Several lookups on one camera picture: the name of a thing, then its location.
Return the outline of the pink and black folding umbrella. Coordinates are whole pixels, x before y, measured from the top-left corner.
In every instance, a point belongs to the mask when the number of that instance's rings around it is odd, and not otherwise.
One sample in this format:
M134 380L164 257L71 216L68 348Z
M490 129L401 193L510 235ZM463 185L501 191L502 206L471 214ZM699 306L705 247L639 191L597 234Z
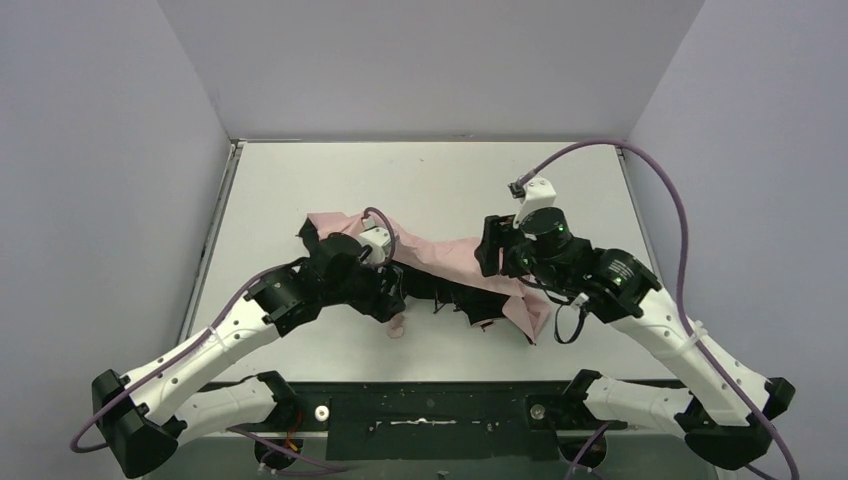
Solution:
M431 241L388 219L394 237L391 264L404 270L404 293L440 304L452 303L472 326L483 328L498 319L513 323L534 344L551 307L519 280L485 277L474 258L477 237Z

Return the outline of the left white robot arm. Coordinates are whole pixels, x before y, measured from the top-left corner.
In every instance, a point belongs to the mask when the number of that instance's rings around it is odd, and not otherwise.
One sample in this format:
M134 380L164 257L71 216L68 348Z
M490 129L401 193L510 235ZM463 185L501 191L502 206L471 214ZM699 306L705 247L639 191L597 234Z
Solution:
M240 287L200 333L149 363L92 382L93 419L129 479L163 465L199 437L240 425L282 427L296 411L280 374L263 372L230 387L206 385L248 354L347 305L385 323L403 312L401 271L389 262L396 238L373 227L332 233L306 257L271 267Z

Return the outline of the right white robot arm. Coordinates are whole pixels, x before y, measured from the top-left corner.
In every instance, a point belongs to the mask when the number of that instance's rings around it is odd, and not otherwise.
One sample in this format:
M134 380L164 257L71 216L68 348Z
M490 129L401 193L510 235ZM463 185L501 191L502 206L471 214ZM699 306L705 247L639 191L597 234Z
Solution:
M794 386L766 378L727 353L633 255L574 236L563 212L545 207L522 220L488 216L474 252L486 277L502 275L555 296L628 336L678 380L675 388L581 370L564 391L573 416L623 422L682 439L701 459L738 470L764 456L773 420Z

